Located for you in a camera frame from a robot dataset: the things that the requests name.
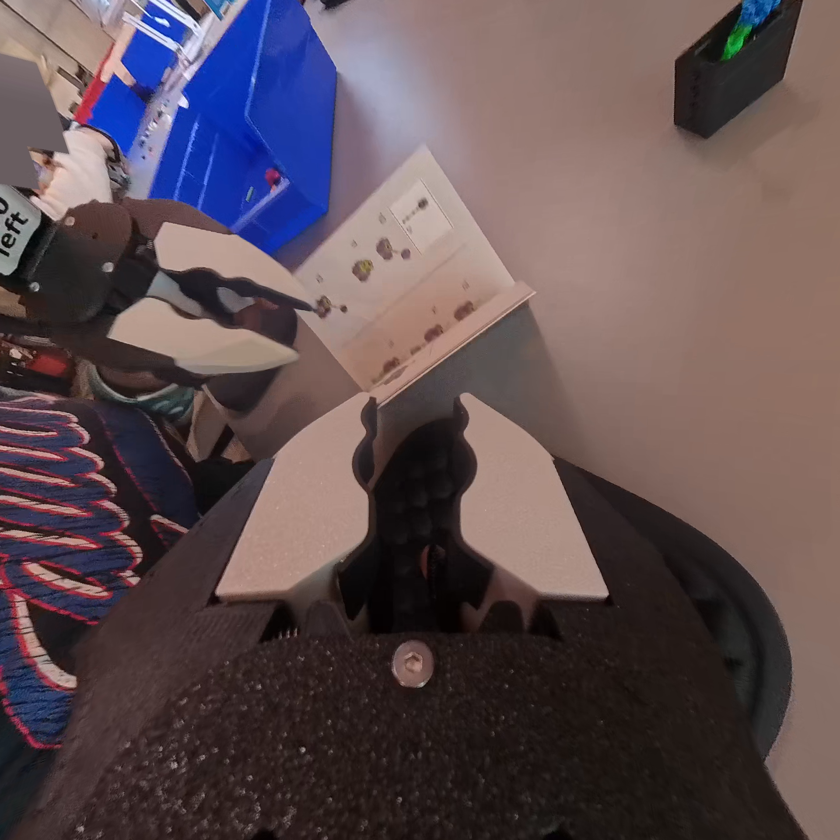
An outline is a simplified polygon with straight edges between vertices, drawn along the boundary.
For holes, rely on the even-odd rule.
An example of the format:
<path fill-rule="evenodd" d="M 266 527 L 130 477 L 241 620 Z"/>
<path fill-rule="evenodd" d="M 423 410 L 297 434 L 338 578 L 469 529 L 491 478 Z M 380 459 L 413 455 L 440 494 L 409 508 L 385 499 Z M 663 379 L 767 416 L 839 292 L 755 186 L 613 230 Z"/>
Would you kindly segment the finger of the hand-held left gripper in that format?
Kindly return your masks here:
<path fill-rule="evenodd" d="M 263 301 L 314 312 L 312 295 L 282 264 L 235 234 L 165 223 L 154 237 L 161 272 L 214 316 L 234 316 Z"/>
<path fill-rule="evenodd" d="M 115 318 L 108 338 L 159 354 L 187 373 L 199 376 L 271 371 L 295 361 L 294 339 L 280 336 L 279 317 L 298 325 L 302 301 L 281 297 L 222 296 L 221 318 L 188 317 L 174 304 L 147 297 Z"/>

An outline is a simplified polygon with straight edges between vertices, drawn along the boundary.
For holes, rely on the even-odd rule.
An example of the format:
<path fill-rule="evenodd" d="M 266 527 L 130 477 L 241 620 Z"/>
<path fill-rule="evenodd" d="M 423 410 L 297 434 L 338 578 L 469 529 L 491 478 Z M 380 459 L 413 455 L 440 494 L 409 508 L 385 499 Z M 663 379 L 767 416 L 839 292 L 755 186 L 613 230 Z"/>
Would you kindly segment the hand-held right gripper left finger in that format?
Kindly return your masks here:
<path fill-rule="evenodd" d="M 216 585 L 220 602 L 327 597 L 340 564 L 371 535 L 377 405 L 354 396 L 274 455 Z"/>

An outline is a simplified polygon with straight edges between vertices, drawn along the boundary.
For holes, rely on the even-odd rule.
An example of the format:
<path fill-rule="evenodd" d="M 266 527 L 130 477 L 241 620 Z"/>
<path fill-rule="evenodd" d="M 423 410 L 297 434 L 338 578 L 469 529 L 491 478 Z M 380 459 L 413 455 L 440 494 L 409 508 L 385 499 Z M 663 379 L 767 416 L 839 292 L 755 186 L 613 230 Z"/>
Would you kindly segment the black square frame brick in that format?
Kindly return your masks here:
<path fill-rule="evenodd" d="M 675 60 L 673 123 L 709 139 L 779 84 L 788 66 L 802 1 L 782 1 L 729 61 L 721 50 L 741 2 Z"/>

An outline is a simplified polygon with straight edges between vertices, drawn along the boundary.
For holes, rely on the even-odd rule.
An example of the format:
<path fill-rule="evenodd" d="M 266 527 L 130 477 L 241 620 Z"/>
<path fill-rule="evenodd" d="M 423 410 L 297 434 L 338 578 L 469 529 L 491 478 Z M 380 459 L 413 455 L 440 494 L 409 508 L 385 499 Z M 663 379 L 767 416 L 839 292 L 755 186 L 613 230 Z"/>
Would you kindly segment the black mesh cushion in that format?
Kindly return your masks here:
<path fill-rule="evenodd" d="M 390 550 L 443 543 L 456 492 L 452 419 L 420 426 L 399 445 L 374 487 L 380 536 Z M 671 512 L 630 490 L 555 457 L 561 478 L 579 475 L 661 556 L 720 652 L 764 759 L 781 734 L 791 702 L 788 636 L 761 585 L 728 551 Z"/>

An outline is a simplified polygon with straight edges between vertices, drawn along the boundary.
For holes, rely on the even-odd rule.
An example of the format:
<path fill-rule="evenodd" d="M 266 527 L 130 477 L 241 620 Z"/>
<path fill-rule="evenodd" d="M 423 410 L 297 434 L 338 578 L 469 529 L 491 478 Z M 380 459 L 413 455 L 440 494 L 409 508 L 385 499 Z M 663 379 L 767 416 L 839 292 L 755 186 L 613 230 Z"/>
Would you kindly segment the green toy rod brick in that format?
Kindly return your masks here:
<path fill-rule="evenodd" d="M 751 23 L 744 23 L 739 20 L 730 31 L 727 40 L 721 50 L 720 62 L 729 61 L 737 55 L 744 47 L 745 42 L 753 31 Z"/>

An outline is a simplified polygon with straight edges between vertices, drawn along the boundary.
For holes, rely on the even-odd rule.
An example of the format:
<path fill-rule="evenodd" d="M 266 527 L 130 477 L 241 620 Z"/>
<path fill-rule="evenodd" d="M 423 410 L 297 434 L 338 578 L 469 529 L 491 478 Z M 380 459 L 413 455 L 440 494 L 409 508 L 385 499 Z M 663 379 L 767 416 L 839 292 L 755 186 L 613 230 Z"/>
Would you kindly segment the white instruction booklet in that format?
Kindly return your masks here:
<path fill-rule="evenodd" d="M 310 330 L 379 406 L 535 294 L 425 145 L 293 275 L 313 299 Z"/>

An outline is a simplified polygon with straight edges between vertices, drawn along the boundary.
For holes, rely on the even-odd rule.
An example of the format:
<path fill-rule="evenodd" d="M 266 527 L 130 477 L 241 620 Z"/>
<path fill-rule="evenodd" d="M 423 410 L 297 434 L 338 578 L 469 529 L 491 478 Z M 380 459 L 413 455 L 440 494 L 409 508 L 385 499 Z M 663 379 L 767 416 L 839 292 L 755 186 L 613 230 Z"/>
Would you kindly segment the small blue plastic bin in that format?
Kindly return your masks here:
<path fill-rule="evenodd" d="M 113 41 L 80 95 L 73 119 L 129 153 L 151 100 L 202 31 L 189 2 L 90 2 Z"/>

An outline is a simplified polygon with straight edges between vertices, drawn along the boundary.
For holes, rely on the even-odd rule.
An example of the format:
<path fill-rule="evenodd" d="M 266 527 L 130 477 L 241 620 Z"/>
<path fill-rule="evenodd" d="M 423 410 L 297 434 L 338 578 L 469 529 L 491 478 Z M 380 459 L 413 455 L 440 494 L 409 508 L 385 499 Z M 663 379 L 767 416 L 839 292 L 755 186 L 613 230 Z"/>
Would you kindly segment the person's left forearm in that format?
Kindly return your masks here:
<path fill-rule="evenodd" d="M 100 403 L 137 408 L 175 426 L 193 419 L 195 390 L 165 383 L 148 372 L 123 372 L 83 360 L 77 371 L 76 393 Z"/>

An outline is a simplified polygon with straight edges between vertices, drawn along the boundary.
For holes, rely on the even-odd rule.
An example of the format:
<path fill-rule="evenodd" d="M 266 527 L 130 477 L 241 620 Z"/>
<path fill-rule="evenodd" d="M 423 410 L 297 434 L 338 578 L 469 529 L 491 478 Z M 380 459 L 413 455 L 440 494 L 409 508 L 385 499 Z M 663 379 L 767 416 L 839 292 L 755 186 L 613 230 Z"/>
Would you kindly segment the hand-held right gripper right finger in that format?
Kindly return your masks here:
<path fill-rule="evenodd" d="M 460 395 L 455 409 L 469 464 L 458 537 L 490 567 L 479 607 L 604 603 L 607 585 L 550 453 L 471 394 Z"/>

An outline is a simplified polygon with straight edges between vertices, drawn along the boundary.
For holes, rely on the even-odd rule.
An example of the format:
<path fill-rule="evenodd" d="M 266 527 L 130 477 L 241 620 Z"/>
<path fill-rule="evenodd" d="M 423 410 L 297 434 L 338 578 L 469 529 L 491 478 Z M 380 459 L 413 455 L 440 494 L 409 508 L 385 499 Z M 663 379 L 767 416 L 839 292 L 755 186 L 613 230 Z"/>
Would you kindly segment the person's dark clothing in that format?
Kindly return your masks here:
<path fill-rule="evenodd" d="M 196 523 L 186 456 L 133 408 L 2 390 L 2 797 L 39 786 L 75 647 Z"/>

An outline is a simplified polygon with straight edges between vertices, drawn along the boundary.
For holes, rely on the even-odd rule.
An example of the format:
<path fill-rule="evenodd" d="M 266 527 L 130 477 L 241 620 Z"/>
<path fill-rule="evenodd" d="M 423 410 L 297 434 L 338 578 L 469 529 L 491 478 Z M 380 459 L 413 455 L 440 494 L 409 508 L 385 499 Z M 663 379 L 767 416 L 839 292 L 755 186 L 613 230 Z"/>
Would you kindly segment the grey desk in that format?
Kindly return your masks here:
<path fill-rule="evenodd" d="M 535 298 L 392 422 L 472 392 L 739 560 L 793 658 L 773 777 L 838 838 L 838 2 L 804 2 L 783 82 L 698 140 L 674 62 L 734 5 L 308 2 L 339 71 L 332 191 L 278 259 L 433 152 Z"/>

